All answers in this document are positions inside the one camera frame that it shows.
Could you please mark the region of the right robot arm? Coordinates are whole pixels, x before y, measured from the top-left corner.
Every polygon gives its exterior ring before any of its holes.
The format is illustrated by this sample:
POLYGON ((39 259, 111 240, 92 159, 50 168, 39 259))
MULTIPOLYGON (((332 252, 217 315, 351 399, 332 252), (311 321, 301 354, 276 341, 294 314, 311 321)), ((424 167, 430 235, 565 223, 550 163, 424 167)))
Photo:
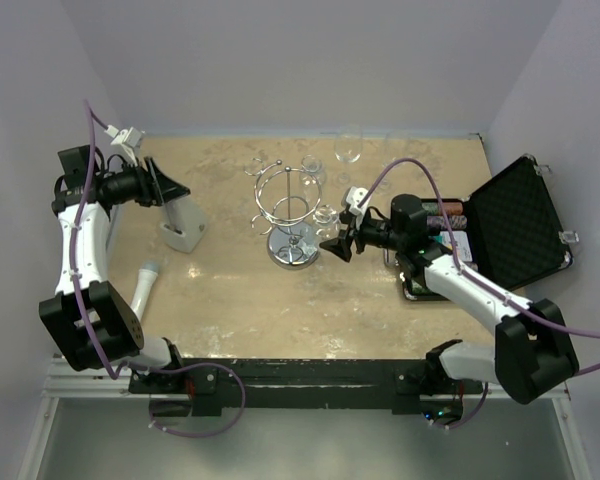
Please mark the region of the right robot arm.
POLYGON ((395 252, 404 276, 461 307, 492 336, 491 346, 450 341, 433 350, 428 386, 449 392, 460 380, 494 383, 526 405, 580 370, 559 307, 516 295, 457 259, 434 240, 421 200, 396 196, 387 218, 371 215, 369 191, 351 187, 343 198, 338 236, 321 248, 344 261, 373 246, 395 252))

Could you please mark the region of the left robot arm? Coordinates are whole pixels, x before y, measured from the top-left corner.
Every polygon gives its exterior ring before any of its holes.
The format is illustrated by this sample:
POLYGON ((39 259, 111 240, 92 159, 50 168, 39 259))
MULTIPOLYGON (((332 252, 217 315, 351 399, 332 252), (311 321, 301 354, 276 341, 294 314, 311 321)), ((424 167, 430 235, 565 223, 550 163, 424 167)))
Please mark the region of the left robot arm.
POLYGON ((63 237, 62 267, 53 297, 39 316, 68 364, 76 371, 105 368, 117 376, 123 365, 152 370, 165 392, 180 390, 187 368, 166 338, 148 339, 140 315, 108 279, 106 242, 113 207, 133 201, 164 206, 189 195, 152 158, 144 165, 106 169, 99 148, 83 145, 58 154, 64 173, 54 185, 52 211, 63 237))

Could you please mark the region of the chrome wine glass rack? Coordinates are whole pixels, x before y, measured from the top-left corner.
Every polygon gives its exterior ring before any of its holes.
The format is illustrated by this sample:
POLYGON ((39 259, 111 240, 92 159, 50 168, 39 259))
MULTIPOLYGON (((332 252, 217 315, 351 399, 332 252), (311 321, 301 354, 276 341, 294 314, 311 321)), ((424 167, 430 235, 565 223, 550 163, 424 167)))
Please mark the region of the chrome wine glass rack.
POLYGON ((244 173, 254 180, 257 214, 250 220, 266 238, 266 251, 277 266, 297 271, 319 257, 313 216, 321 205, 323 189, 315 174, 278 159, 272 163, 255 157, 244 173))

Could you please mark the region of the white charging stand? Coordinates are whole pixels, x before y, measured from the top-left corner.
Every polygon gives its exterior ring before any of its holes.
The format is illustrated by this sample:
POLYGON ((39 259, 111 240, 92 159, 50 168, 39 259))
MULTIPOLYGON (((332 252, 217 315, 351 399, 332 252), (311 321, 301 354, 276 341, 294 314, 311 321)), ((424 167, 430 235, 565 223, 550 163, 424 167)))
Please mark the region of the white charging stand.
POLYGON ((159 232, 171 249, 189 254, 207 231, 207 217, 190 196, 167 202, 162 207, 159 232))

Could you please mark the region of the white handheld device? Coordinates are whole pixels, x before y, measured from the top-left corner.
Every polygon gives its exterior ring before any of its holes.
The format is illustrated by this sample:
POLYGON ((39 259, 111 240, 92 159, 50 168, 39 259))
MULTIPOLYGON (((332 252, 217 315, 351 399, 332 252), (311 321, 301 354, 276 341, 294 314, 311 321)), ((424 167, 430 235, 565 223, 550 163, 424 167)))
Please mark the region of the white handheld device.
POLYGON ((160 265, 155 261, 145 262, 138 270, 131 309, 139 321, 142 320, 152 288, 159 276, 160 265))

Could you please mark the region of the black poker chip case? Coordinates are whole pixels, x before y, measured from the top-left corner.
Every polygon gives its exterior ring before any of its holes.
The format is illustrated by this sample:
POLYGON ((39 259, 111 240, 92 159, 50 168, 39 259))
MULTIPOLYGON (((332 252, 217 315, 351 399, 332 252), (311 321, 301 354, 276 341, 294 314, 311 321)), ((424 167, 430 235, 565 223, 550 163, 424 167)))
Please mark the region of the black poker chip case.
POLYGON ((548 168, 525 154, 464 199, 442 199, 461 261, 515 291, 573 264, 543 178, 548 168))

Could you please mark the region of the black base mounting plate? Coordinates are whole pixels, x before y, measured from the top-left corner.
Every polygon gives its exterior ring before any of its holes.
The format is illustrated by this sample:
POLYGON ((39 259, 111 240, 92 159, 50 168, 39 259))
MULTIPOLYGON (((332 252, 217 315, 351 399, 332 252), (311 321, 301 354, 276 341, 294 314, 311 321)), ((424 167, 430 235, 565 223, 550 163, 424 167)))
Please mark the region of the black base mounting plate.
POLYGON ((219 416, 225 409, 360 409, 419 414, 436 396, 480 394, 476 381, 428 377, 424 360, 194 359, 179 374, 134 373, 129 392, 157 415, 219 416))

